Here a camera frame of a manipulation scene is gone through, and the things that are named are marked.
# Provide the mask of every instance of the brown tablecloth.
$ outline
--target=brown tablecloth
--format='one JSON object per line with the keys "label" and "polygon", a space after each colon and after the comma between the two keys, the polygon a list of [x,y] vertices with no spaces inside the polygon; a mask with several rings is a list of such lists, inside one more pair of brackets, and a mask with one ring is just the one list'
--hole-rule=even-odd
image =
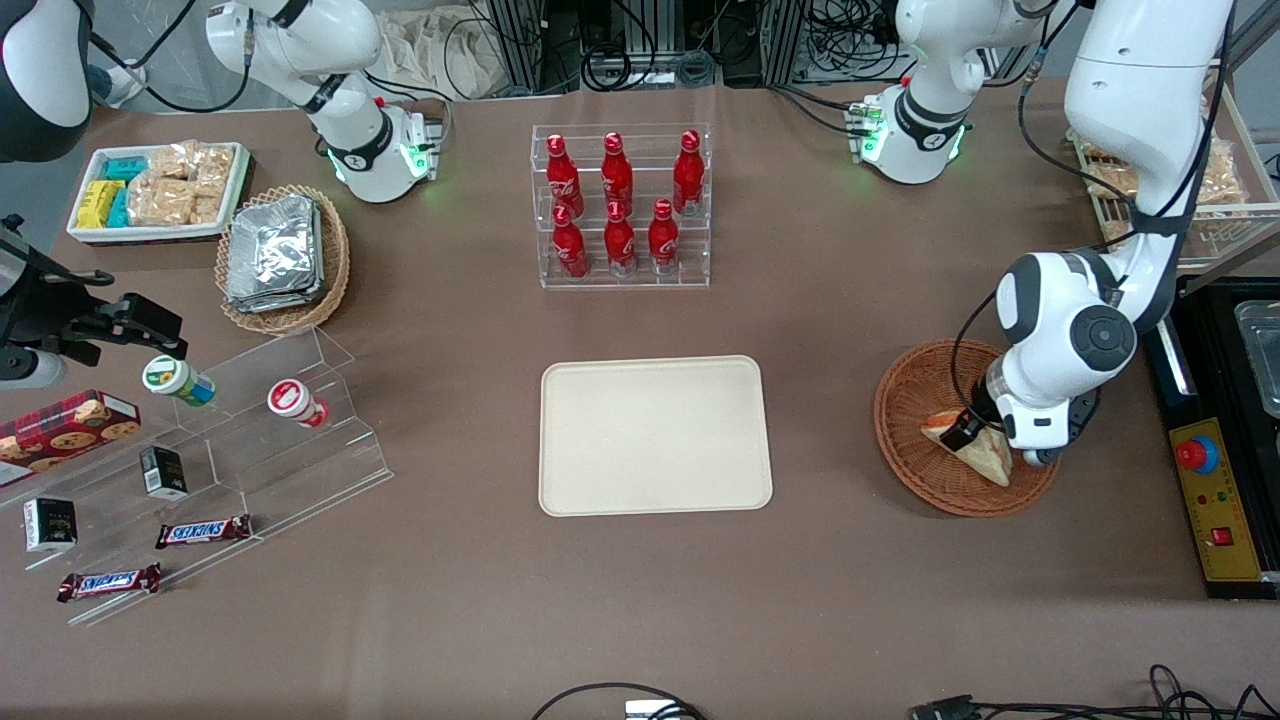
{"label": "brown tablecloth", "polygon": [[[355,256],[326,329],[357,356],[356,407],[397,477],[88,630],[63,625],[68,609],[22,571],[9,528],[0,714],[518,720],[568,685],[617,679],[722,719],[899,717],[963,692],[1135,702],[1157,661],[1217,696],[1248,680],[1280,693],[1280,606],[1202,600],[1142,359],[1107,387],[1048,496],[1014,518],[933,511],[876,447],[872,393],[900,352],[954,334],[1019,254],[1098,237],[1080,183],[1018,138],[1015,94],[982,94],[964,154],[923,187],[854,167],[836,133],[764,91],[463,104],[440,179],[385,206],[343,191],[302,113],[104,111],[95,147],[236,140],[259,161],[255,190],[333,197]],[[1060,99],[1043,83],[1029,105],[1048,145]],[[716,123],[710,290],[540,290],[531,126],[662,120]],[[64,237],[56,255],[182,314],[197,366],[264,340],[220,315],[210,245]],[[995,322],[974,337],[998,341]],[[737,352],[763,369],[765,509],[543,514],[548,365]],[[6,393],[4,415],[81,387],[136,396],[148,355],[108,347],[56,391]],[[553,716],[618,717],[626,697]]]}

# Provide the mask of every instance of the snickers logo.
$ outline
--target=snickers logo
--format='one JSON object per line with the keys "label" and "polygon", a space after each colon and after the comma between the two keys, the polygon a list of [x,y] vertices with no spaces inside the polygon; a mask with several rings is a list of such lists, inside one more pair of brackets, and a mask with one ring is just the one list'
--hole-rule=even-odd
{"label": "snickers logo", "polygon": [[227,520],[215,520],[212,523],[196,523],[192,525],[178,525],[177,528],[169,530],[169,541],[196,541],[205,538],[215,538],[223,534],[223,528],[227,527]]}
{"label": "snickers logo", "polygon": [[82,593],[87,593],[127,588],[133,584],[133,580],[137,577],[137,570],[132,570],[129,573],[109,573],[106,575],[91,575],[81,582],[79,589]]}

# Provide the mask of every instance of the red-capped bottle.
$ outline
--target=red-capped bottle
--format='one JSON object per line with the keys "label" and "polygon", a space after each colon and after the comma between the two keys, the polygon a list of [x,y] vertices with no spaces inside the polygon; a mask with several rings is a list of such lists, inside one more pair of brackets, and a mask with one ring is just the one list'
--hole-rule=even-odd
{"label": "red-capped bottle", "polygon": [[703,138],[695,129],[686,129],[680,136],[680,158],[676,159],[676,187],[671,196],[672,209],[677,215],[687,218],[703,209],[703,176],[707,165],[701,154]]}
{"label": "red-capped bottle", "polygon": [[616,132],[604,136],[604,163],[600,164],[600,174],[604,177],[604,201],[621,202],[622,211],[630,218],[635,181],[631,160],[627,160],[626,152],[622,151],[622,136]]}
{"label": "red-capped bottle", "polygon": [[608,205],[609,222],[604,225],[604,250],[609,254],[609,272],[625,278],[636,272],[636,233],[631,229],[622,204]]}
{"label": "red-capped bottle", "polygon": [[547,136],[547,183],[552,186],[552,197],[557,205],[563,205],[573,213],[573,218],[581,218],[586,204],[582,201],[582,186],[577,181],[577,165],[568,156],[564,149],[564,137],[559,135]]}
{"label": "red-capped bottle", "polygon": [[586,246],[582,243],[582,231],[573,224],[570,209],[557,205],[552,210],[556,220],[556,229],[552,232],[552,242],[556,243],[556,256],[571,278],[584,278],[591,272],[591,261],[586,258]]}
{"label": "red-capped bottle", "polygon": [[671,200],[666,197],[653,204],[653,222],[649,223],[649,261],[659,275],[673,275],[680,269],[676,243],[680,228],[671,219]]}

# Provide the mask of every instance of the emergency stop button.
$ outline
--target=emergency stop button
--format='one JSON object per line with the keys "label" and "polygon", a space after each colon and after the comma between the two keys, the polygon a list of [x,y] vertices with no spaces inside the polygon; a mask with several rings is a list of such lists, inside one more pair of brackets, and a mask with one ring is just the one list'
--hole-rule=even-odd
{"label": "emergency stop button", "polygon": [[1201,475],[1217,470],[1217,445],[1204,436],[1194,436],[1178,443],[1174,457],[1179,465]]}

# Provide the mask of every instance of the foil-wrapped package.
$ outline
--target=foil-wrapped package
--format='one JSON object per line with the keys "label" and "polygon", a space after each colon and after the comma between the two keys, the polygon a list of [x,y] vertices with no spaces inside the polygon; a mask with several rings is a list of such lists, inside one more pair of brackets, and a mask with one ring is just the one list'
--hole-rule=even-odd
{"label": "foil-wrapped package", "polygon": [[227,302],[241,313],[315,302],[325,290],[320,208],[296,193],[244,208],[227,256]]}

